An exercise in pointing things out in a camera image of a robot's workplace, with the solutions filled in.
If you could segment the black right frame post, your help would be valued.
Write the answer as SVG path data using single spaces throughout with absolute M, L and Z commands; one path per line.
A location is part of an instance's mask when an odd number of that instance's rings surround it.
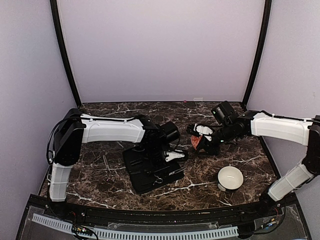
M 253 91 L 253 87 L 256 81 L 256 77 L 258 74 L 258 70 L 259 70 L 259 66 L 260 66 L 260 62 L 261 62 L 261 58 L 262 58 L 263 50 L 265 46 L 265 41 L 267 37 L 267 31 L 268 31 L 269 20 L 270 20 L 271 9 L 272 9 L 272 2 L 273 2 L 272 0 L 264 1 L 263 15 L 262 15 L 257 47 L 256 47 L 250 75 L 248 78 L 248 83 L 242 99 L 242 105 L 244 108 L 246 108 L 249 103 L 249 100 Z

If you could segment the red patterned white bowl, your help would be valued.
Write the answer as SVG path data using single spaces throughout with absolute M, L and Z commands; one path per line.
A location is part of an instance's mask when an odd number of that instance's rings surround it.
M 202 136 L 192 135 L 190 139 L 191 139 L 191 144 L 192 144 L 193 148 L 196 150 L 200 141 L 202 140 Z

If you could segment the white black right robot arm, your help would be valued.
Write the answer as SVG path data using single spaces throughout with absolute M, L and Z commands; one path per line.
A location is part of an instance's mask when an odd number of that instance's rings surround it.
M 221 144 L 246 136 L 262 137 L 267 141 L 276 165 L 285 169 L 288 159 L 296 157 L 297 164 L 289 164 L 280 179 L 276 180 L 260 197 L 255 205 L 255 213 L 266 217 L 275 208 L 275 203 L 290 192 L 312 181 L 320 174 L 320 117 L 294 118 L 278 116 L 265 111 L 248 110 L 242 114 L 231 111 L 224 113 L 213 110 L 221 128 L 214 130 L 205 123 L 193 123 L 187 132 L 200 141 L 196 150 L 205 150 L 210 155 L 217 155 Z

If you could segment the black zippered tool case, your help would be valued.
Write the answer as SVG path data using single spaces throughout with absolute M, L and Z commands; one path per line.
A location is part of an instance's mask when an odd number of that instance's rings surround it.
M 147 175 L 144 173 L 146 166 L 146 150 L 137 150 L 134 147 L 125 150 L 122 153 L 126 170 L 129 174 L 133 189 L 137 194 L 145 194 L 157 188 L 163 187 L 168 184 L 159 184 L 153 186 L 153 181 L 156 179 L 154 173 Z

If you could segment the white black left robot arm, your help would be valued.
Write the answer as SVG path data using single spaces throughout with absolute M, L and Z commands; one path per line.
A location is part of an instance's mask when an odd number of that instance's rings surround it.
M 134 147 L 122 157 L 133 189 L 145 194 L 184 177 L 180 162 L 189 157 L 186 150 L 171 147 L 180 140 L 178 127 L 171 121 L 153 123 L 145 115 L 107 118 L 70 109 L 50 133 L 46 159 L 51 165 L 48 197 L 51 210 L 60 218 L 71 213 L 65 203 L 73 166 L 80 158 L 82 145 L 93 142 L 129 142 Z

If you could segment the silver scissors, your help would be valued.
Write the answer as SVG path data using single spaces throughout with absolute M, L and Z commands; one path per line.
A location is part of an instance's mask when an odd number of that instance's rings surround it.
M 153 181 L 152 185 L 160 185 L 160 184 L 170 184 L 176 180 L 182 179 L 184 175 L 185 167 L 180 167 L 175 170 L 165 171 L 161 173 L 154 173 L 155 180 Z
M 106 169 L 106 174 L 104 176 L 104 180 L 106 182 L 115 182 L 115 176 L 112 174 L 112 171 L 110 170 L 110 166 L 109 166 L 109 162 L 107 160 L 107 157 L 105 155 L 102 156 L 103 158 L 103 162 L 105 165 L 105 169 Z

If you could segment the black left frame post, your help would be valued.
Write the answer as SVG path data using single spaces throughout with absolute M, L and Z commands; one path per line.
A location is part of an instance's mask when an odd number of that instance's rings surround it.
M 65 71 L 65 74 L 67 77 L 67 81 L 68 81 L 74 102 L 75 102 L 76 106 L 79 108 L 82 106 L 82 101 L 81 101 L 79 91 L 76 86 L 76 82 L 75 82 L 75 79 L 74 79 L 74 76 L 72 73 L 71 64 L 69 61 L 69 56 L 67 53 L 67 48 L 66 48 L 66 44 L 65 44 L 65 40 L 64 40 L 62 24 L 61 24 L 59 9 L 58 9 L 58 1 L 57 0 L 50 0 L 49 2 L 50 2 L 50 9 L 51 9 L 54 30 L 55 30 L 55 34 L 56 34 L 56 39 L 57 39 L 64 71 Z

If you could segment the black frame post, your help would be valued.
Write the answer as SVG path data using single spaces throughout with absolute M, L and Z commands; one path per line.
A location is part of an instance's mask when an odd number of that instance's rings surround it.
M 265 46 L 265 41 L 267 37 L 267 31 L 268 31 L 269 20 L 270 20 L 271 9 L 272 9 L 272 2 L 273 2 L 272 0 L 264 1 L 263 15 L 262 15 L 257 47 L 256 47 L 250 75 L 248 78 L 248 83 L 242 99 L 242 105 L 244 108 L 246 108 L 249 103 L 249 100 L 253 91 L 253 87 L 256 81 L 256 77 L 258 74 L 258 70 L 259 70 L 259 66 L 260 66 L 260 62 L 261 62 L 261 58 L 262 58 L 263 50 Z
M 79 108 L 82 106 L 82 101 L 81 101 L 79 91 L 76 86 L 76 82 L 75 82 L 75 79 L 74 79 L 74 76 L 72 73 L 71 64 L 69 61 L 69 56 L 67 53 L 67 48 L 66 48 L 66 44 L 65 44 L 65 40 L 64 40 L 62 24 L 61 24 L 59 9 L 58 9 L 58 1 L 57 0 L 50 0 L 49 2 L 50 2 L 50 9 L 51 9 L 54 30 L 55 30 L 55 34 L 56 34 L 56 39 L 57 39 L 64 71 L 65 71 L 65 74 L 67 77 L 67 81 L 68 81 L 74 102 L 75 102 L 76 106 Z

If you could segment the blue white bowl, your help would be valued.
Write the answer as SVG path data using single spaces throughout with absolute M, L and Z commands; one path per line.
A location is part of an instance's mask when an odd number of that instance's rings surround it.
M 217 174 L 217 187 L 223 192 L 235 192 L 243 183 L 242 172 L 234 166 L 225 166 Z

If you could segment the black front table rail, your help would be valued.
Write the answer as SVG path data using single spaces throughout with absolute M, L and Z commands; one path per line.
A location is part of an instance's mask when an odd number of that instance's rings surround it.
M 42 200 L 41 208 L 44 213 L 75 221 L 89 226 L 106 226 L 110 223 L 119 224 L 146 224 L 146 225 L 188 225 L 217 222 L 219 225 L 251 224 L 254 220 L 263 217 L 280 217 L 284 212 L 283 205 L 275 205 L 263 210 L 258 202 L 211 208 L 203 210 L 183 211 L 139 211 L 116 210 L 100 207 L 84 206 L 74 203 L 48 203 Z

